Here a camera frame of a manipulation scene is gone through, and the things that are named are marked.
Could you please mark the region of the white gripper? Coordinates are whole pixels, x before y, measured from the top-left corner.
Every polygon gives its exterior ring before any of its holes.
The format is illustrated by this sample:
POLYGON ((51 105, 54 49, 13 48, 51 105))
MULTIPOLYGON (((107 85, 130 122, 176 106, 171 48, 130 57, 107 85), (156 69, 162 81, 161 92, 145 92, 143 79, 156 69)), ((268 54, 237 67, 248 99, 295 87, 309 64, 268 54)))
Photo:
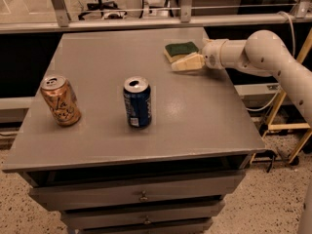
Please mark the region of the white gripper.
POLYGON ((202 54, 192 53, 172 63, 173 71, 189 71, 201 69, 204 65, 210 69, 223 69, 221 50, 227 39, 211 40, 203 38, 202 54))

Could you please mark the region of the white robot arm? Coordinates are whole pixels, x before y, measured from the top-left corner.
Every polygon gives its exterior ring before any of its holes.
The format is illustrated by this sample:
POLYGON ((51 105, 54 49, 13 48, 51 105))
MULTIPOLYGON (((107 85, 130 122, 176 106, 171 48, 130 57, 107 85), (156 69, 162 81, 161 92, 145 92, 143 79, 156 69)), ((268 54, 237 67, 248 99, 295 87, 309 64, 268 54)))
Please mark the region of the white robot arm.
MULTIPOLYGON (((312 124, 312 75, 275 33, 260 30, 246 40, 206 39, 200 53, 175 69, 235 68, 272 75, 308 123, 312 124)), ((311 157, 298 167, 279 166, 267 174, 254 166, 205 234, 311 234, 311 157)))

